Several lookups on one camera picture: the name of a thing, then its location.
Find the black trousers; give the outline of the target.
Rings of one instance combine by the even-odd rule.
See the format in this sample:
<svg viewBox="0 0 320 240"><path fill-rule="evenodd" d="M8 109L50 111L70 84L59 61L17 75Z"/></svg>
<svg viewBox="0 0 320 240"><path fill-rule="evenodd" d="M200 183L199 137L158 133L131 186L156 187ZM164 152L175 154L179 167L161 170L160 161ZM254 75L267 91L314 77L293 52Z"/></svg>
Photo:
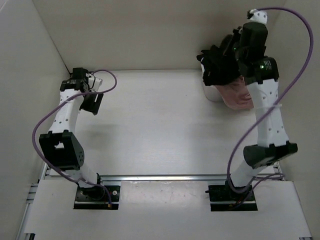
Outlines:
<svg viewBox="0 0 320 240"><path fill-rule="evenodd" d="M235 58L224 55L223 50L216 45L201 50L196 59L204 68L202 79L205 86L225 86L241 76Z"/></svg>

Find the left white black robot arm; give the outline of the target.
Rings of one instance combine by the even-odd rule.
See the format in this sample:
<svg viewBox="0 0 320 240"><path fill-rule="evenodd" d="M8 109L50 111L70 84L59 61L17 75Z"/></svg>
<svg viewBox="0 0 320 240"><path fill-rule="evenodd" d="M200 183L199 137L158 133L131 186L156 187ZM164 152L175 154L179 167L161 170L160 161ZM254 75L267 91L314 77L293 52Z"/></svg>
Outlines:
<svg viewBox="0 0 320 240"><path fill-rule="evenodd" d="M103 94L97 91L102 81L82 67L72 70L71 77L60 86L60 108L47 133L39 136L45 160L61 176L77 184L80 191L98 201L105 195L101 177L85 164L85 151L75 136L80 111L97 115Z"/></svg>

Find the pink garment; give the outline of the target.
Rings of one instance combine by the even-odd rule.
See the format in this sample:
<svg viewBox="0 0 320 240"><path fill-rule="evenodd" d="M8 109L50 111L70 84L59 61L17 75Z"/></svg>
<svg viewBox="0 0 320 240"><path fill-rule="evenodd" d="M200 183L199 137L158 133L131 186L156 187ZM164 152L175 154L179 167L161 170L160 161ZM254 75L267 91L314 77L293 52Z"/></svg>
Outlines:
<svg viewBox="0 0 320 240"><path fill-rule="evenodd" d="M223 102L233 110L248 110L254 107L245 79L240 76L227 85L217 85Z"/></svg>

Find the white laundry basket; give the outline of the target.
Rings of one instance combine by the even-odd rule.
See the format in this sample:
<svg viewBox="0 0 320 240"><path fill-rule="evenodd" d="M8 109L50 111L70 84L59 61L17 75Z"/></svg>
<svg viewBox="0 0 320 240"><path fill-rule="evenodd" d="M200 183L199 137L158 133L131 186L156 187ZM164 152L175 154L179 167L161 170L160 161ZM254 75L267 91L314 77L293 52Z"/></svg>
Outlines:
<svg viewBox="0 0 320 240"><path fill-rule="evenodd" d="M210 85L210 86L207 86L205 85L205 82L204 82L204 73L205 73L205 68L203 66L203 64L201 63L200 64L201 66L201 78L202 78L202 88L203 88L203 91L204 91L204 95L205 97L211 101L211 102L223 102L223 98L222 96L220 95L220 92L217 90L217 88L213 85Z"/></svg>

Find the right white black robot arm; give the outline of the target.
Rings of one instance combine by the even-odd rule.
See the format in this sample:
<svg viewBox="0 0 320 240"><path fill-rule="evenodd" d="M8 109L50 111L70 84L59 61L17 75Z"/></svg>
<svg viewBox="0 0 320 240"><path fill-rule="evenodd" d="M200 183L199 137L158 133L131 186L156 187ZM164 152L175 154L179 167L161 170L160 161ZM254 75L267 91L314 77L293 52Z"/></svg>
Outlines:
<svg viewBox="0 0 320 240"><path fill-rule="evenodd" d="M266 167L298 151L285 131L279 104L279 71L274 58L265 55L268 30L264 23L247 22L232 46L239 72L251 96L257 129L257 143L245 146L244 160L234 172L227 172L224 193L230 200L251 190L251 183Z"/></svg>

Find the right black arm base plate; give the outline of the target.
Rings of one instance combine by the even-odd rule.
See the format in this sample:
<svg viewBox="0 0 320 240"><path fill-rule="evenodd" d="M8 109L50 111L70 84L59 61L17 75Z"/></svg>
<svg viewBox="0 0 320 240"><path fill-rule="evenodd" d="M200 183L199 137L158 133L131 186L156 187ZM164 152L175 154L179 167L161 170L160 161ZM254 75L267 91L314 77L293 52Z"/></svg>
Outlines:
<svg viewBox="0 0 320 240"><path fill-rule="evenodd" d="M211 212L255 212L258 211L255 195L250 192L235 193L227 185L209 185L205 191L209 196Z"/></svg>

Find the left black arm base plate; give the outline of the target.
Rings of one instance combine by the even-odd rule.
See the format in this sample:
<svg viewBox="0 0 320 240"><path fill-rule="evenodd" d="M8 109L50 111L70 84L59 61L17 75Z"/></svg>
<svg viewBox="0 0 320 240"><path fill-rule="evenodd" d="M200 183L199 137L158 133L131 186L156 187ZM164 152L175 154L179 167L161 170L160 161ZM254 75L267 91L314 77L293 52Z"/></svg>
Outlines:
<svg viewBox="0 0 320 240"><path fill-rule="evenodd" d="M109 196L104 188L77 187L73 208L75 210L118 210L120 202L120 185L105 185L107 188L111 204L109 204Z"/></svg>

